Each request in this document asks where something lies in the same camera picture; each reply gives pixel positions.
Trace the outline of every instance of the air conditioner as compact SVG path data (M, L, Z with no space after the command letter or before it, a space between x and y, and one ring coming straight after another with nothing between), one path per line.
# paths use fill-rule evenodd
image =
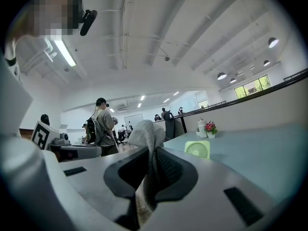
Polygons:
M120 109L120 110L117 110L118 113L123 113L123 112L126 112L127 109Z

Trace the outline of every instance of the office chair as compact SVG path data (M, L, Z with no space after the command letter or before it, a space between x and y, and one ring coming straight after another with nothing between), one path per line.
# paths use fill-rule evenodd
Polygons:
M166 137L168 139L174 139L175 138L175 122L173 114L168 111L164 114L164 120L166 125Z
M118 132L118 141L120 141L120 144L126 144L127 141L124 141L126 138L125 131Z

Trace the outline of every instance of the white desk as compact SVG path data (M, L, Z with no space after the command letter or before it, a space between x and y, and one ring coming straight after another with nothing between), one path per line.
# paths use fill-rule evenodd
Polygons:
M185 133L164 143L184 151L187 141L210 141L211 160L222 162L265 190L277 203L294 194L307 169L308 131L298 125L218 132L214 139Z

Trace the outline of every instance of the green tree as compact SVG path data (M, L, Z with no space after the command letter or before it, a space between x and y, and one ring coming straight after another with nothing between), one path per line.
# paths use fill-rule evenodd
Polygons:
M244 90L243 86L235 88L234 90L235 90L237 99L246 97L246 93L245 93L245 90Z
M258 79L255 80L255 86L257 91L262 91L262 87Z
M263 90L271 87L270 79L267 75L261 77L259 80L260 80Z

